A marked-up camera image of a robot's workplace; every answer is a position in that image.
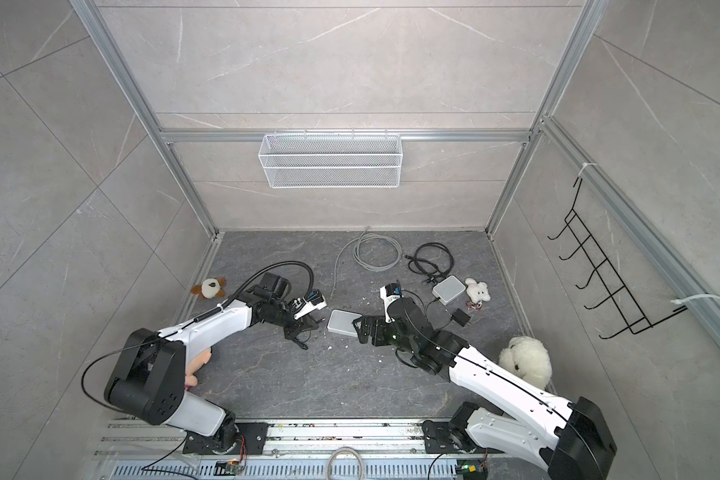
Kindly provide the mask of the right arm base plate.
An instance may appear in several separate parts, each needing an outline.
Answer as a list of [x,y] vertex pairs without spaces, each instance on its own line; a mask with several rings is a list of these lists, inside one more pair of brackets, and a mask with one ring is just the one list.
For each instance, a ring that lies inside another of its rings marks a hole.
[[421,429],[427,453],[473,453],[476,449],[466,432],[451,422],[425,420],[421,423]]

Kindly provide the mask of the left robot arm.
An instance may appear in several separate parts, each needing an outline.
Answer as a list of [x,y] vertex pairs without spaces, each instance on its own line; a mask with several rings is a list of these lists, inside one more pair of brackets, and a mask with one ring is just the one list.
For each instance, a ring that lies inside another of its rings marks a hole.
[[132,332],[112,353],[117,361],[99,405],[150,425],[181,429],[216,453],[230,451],[240,442],[234,413],[193,394],[190,378],[209,360],[214,345],[259,323],[278,326],[285,339],[306,346],[299,336],[317,329],[312,314],[327,302],[314,286],[312,268],[296,260],[290,264],[308,276],[300,297],[288,296],[289,281],[275,274],[278,266],[271,264],[188,321]]

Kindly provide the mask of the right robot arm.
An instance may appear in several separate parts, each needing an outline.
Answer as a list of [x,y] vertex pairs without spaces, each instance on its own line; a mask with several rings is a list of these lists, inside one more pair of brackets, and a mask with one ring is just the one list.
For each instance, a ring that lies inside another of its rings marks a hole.
[[570,401],[537,388],[489,360],[464,338],[432,326],[397,283],[381,288],[380,316],[361,316],[353,327],[361,343],[394,346],[415,367],[470,390],[502,410],[496,415],[466,402],[449,422],[461,450],[498,450],[544,469],[552,479],[604,479],[617,445],[597,404]]

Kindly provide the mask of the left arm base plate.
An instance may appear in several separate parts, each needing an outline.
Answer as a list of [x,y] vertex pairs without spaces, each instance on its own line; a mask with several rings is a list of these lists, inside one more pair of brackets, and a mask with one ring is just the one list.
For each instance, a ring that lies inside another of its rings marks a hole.
[[184,454],[239,455],[242,447],[249,455],[261,455],[266,443],[269,424],[265,422],[229,423],[211,437],[187,434]]

